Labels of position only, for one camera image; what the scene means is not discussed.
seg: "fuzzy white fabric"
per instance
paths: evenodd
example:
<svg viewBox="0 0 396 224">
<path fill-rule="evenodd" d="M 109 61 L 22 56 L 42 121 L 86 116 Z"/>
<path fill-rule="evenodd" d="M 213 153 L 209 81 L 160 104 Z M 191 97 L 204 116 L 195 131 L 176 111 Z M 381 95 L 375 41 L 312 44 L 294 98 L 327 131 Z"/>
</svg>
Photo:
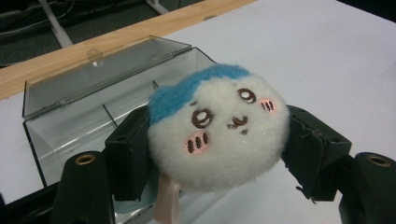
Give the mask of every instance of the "fuzzy white fabric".
<svg viewBox="0 0 396 224">
<path fill-rule="evenodd" d="M 251 90 L 256 102 L 244 101 L 238 92 L 241 89 Z M 265 110 L 261 99 L 270 99 L 275 112 Z M 213 114 L 203 129 L 191 122 L 194 111 L 200 109 Z M 233 118 L 243 117 L 246 124 L 228 126 Z M 197 132 L 207 134 L 207 148 L 202 153 L 189 153 L 186 142 Z M 183 189 L 209 191 L 240 186 L 269 171 L 279 161 L 288 134 L 289 110 L 284 100 L 262 78 L 249 75 L 202 81 L 190 102 L 149 128 L 148 140 L 152 158 L 162 172 Z"/>
</svg>

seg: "pink ribbon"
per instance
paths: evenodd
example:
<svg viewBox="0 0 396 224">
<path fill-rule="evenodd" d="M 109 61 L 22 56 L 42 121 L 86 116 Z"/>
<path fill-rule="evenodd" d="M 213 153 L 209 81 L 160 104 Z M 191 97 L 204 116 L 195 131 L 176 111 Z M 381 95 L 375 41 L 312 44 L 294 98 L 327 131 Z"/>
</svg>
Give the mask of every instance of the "pink ribbon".
<svg viewBox="0 0 396 224">
<path fill-rule="evenodd" d="M 162 224 L 178 224 L 180 205 L 178 193 L 180 185 L 169 175 L 160 173 L 157 201 L 154 207 L 154 219 Z"/>
</svg>

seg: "black plastic part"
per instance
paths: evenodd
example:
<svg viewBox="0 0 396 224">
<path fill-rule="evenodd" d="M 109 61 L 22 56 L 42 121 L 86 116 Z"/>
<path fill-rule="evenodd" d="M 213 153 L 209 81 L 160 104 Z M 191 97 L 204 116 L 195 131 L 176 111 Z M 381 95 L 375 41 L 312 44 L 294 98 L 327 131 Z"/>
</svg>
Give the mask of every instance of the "black plastic part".
<svg viewBox="0 0 396 224">
<path fill-rule="evenodd" d="M 49 223 L 115 223 L 106 160 L 101 152 L 83 152 L 67 160 Z"/>
<path fill-rule="evenodd" d="M 333 201 L 337 166 L 351 142 L 307 111 L 289 105 L 290 135 L 282 159 L 306 198 Z"/>
<path fill-rule="evenodd" d="M 337 173 L 335 174 L 333 184 L 343 194 L 343 201 L 341 204 L 349 204 L 363 212 L 361 196 L 359 195 L 358 187 L 356 186 L 356 182 L 352 174 L 352 166 L 354 162 L 355 160 L 351 156 L 348 156 L 338 163 Z"/>
<path fill-rule="evenodd" d="M 49 223 L 58 184 L 36 191 L 13 203 L 0 204 L 0 223 Z"/>
<path fill-rule="evenodd" d="M 344 194 L 340 214 L 344 224 L 396 223 L 396 162 L 375 153 L 363 152 L 355 157 L 351 173 L 362 207 Z"/>
<path fill-rule="evenodd" d="M 116 201 L 141 200 L 153 162 L 148 144 L 149 110 L 132 111 L 105 141 L 104 151 Z"/>
</svg>

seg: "blue plush hair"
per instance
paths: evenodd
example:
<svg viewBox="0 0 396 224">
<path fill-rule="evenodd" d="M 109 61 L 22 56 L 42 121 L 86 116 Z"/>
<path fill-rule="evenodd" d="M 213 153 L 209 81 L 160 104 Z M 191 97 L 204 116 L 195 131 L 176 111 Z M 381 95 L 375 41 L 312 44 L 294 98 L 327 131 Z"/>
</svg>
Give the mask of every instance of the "blue plush hair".
<svg viewBox="0 0 396 224">
<path fill-rule="evenodd" d="M 212 77 L 238 79 L 248 75 L 249 71 L 238 65 L 215 64 L 186 77 L 176 86 L 161 87 L 150 96 L 148 102 L 150 124 L 153 125 L 175 114 L 191 100 L 202 81 L 209 80 Z"/>
</svg>

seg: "plush toy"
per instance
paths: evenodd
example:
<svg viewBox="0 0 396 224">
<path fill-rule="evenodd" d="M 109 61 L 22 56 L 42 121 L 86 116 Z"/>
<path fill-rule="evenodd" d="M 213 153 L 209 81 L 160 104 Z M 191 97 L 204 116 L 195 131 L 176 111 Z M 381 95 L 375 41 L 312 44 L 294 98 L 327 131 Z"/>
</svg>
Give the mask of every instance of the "plush toy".
<svg viewBox="0 0 396 224">
<path fill-rule="evenodd" d="M 215 64 L 161 87 L 148 102 L 149 148 L 161 171 L 156 219 L 178 221 L 178 190 L 241 186 L 279 161 L 289 110 L 262 78 Z"/>
</svg>

